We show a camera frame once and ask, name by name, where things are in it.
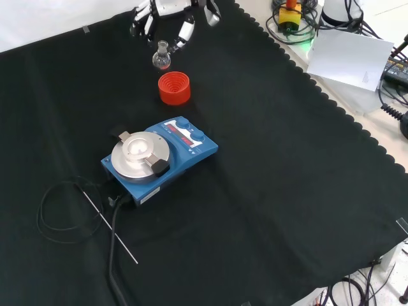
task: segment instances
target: black cloth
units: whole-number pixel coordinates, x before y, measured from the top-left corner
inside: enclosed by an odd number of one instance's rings
[[[172,57],[191,80],[180,107],[160,101],[154,50],[129,37],[128,13],[0,55],[2,305],[114,305],[106,226],[58,245],[35,215],[68,176],[104,181],[99,161],[117,123],[142,131],[183,115],[219,145],[121,212],[119,235],[140,262],[117,244],[130,305],[291,305],[404,238],[395,222],[408,214],[404,169],[237,5],[217,3],[219,25],[197,12],[194,36]],[[157,37],[173,38],[181,22]],[[50,223],[83,220],[77,201],[52,199]]]

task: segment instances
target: white wall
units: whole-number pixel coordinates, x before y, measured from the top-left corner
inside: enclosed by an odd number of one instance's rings
[[[141,0],[0,0],[0,52],[129,11]]]

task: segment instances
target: red container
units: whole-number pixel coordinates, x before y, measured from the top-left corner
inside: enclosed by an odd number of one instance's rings
[[[168,72],[159,79],[161,100],[169,105],[180,105],[191,95],[190,79],[182,72]]]

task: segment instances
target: yellow object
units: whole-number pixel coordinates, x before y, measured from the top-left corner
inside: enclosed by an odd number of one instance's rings
[[[292,30],[299,30],[301,15],[297,11],[302,10],[302,6],[297,4],[296,11],[288,11],[285,8],[279,10],[279,27],[282,29],[290,28]]]

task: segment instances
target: electronic device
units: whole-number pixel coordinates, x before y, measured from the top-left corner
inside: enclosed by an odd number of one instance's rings
[[[408,64],[393,57],[388,58],[384,80],[408,89]]]
[[[344,1],[344,0],[326,0],[321,12],[321,18],[324,24],[339,26],[344,22],[352,19],[362,19],[361,0]]]
[[[144,204],[188,168],[214,154],[218,145],[184,117],[155,124],[144,132],[117,131],[120,141],[102,165]]]

